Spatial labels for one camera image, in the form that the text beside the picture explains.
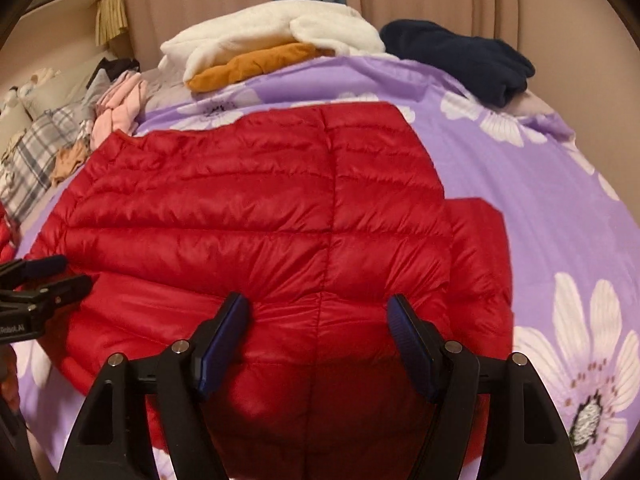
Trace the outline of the person's left hand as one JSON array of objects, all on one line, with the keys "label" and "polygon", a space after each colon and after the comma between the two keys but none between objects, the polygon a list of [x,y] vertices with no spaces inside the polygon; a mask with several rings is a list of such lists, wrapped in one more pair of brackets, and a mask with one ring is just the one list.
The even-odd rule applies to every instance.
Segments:
[{"label": "person's left hand", "polygon": [[1,381],[1,395],[13,413],[20,410],[20,389],[18,388],[17,357],[15,351],[8,344],[1,346],[1,365],[6,368],[6,374]]}]

